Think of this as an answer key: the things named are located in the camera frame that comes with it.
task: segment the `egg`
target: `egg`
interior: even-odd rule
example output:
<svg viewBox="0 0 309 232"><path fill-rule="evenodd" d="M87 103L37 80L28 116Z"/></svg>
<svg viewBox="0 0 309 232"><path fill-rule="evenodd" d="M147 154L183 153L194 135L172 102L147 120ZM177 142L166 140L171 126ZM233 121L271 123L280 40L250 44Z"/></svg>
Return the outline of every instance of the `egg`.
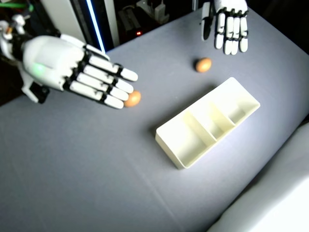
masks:
<svg viewBox="0 0 309 232"><path fill-rule="evenodd" d="M140 102L141 94L140 92L134 90L129 94L129 99L125 101L125 107L133 107Z"/></svg>
<svg viewBox="0 0 309 232"><path fill-rule="evenodd" d="M200 59L196 64L196 71L199 73L204 73L211 68L211 59L203 58Z"/></svg>

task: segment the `table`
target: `table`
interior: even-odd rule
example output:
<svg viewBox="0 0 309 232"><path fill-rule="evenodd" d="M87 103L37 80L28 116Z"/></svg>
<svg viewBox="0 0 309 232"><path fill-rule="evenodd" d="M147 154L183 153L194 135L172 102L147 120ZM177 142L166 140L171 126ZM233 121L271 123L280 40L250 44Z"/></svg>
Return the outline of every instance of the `table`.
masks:
<svg viewBox="0 0 309 232"><path fill-rule="evenodd" d="M309 113L309 56L250 11L249 50L203 43L196 11L109 52L136 71L142 101L114 110L52 91L0 109L0 229L204 232ZM193 61L212 59L195 72ZM229 77L261 107L188 170L155 129Z"/></svg>

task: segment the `plastic container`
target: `plastic container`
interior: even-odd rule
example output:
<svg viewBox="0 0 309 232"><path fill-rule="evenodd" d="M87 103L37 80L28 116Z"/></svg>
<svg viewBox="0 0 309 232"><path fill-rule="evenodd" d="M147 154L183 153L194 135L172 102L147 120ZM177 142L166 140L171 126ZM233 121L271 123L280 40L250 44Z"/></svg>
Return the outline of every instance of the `plastic container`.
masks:
<svg viewBox="0 0 309 232"><path fill-rule="evenodd" d="M156 130L155 140L179 168L189 168L260 103L233 77Z"/></svg>

